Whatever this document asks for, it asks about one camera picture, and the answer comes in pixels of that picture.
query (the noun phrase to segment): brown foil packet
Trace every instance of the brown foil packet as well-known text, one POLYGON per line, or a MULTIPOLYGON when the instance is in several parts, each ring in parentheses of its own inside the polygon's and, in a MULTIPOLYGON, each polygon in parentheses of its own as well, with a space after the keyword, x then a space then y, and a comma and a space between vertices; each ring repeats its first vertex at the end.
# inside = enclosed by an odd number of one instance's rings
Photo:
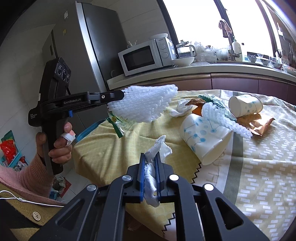
POLYGON ((263 136, 273 120, 275 119, 271 116, 257 113, 239 117, 237 123, 249 129, 253 134, 263 136))
POLYGON ((197 108, 195 108, 192 111, 192 113, 202 116, 202 106, 203 106, 204 103, 206 103, 206 101, 201 99, 201 98, 193 98, 186 105, 195 105, 195 106, 197 106, 197 108))

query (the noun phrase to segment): kitchen cabinet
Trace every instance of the kitchen cabinet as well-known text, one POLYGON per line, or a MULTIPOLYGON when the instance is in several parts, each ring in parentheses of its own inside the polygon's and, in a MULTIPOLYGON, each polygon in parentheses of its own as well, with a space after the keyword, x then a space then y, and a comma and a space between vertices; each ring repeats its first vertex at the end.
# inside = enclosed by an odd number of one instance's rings
POLYGON ((296 85, 288 84, 287 102, 296 105, 296 85))
POLYGON ((258 79, 243 78, 212 78, 213 90, 231 90, 258 93, 258 79))
POLYGON ((206 79, 189 79, 180 81, 163 82, 157 84, 148 84, 146 86, 161 86, 161 85, 176 85, 179 91, 190 91, 190 90, 211 90, 212 83, 210 78, 206 79))
POLYGON ((258 94, 274 96, 284 101, 287 100, 288 84, 271 80, 258 82, 258 94))

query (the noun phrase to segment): microwave knob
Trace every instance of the microwave knob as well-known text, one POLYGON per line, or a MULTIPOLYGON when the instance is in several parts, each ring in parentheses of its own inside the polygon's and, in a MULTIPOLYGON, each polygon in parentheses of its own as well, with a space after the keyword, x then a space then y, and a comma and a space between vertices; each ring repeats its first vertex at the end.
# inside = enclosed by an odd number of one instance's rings
POLYGON ((162 56, 163 58, 167 58, 167 57, 168 57, 168 53, 164 52, 164 53, 161 54, 161 56, 162 56))
POLYGON ((160 44, 160 45, 159 45, 159 48, 160 48, 160 49, 165 49, 165 44, 160 44))

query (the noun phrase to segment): microwave window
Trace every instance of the microwave window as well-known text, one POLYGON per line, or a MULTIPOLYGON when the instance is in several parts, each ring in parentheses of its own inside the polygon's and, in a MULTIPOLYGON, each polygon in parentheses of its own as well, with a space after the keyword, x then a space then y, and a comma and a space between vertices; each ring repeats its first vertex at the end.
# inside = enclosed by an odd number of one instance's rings
POLYGON ((127 53, 123 55, 123 59, 128 71, 155 64, 150 46, 127 53))

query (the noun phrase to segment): hand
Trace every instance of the hand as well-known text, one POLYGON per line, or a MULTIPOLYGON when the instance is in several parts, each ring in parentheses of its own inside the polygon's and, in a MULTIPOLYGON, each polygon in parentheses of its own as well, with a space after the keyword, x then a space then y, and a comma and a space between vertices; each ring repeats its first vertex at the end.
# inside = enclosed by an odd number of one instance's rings
MULTIPOLYGON (((67 122, 64 126, 64 131, 69 133, 72 130, 72 125, 67 122)), ((46 135, 38 132, 36 135, 37 153, 40 157, 44 158, 42 145, 46 141, 46 135)), ((55 149, 52 149, 47 155, 52 157, 52 161, 55 163, 65 164, 71 159, 72 145, 66 146, 67 140, 63 137, 59 137, 55 143, 55 149)))

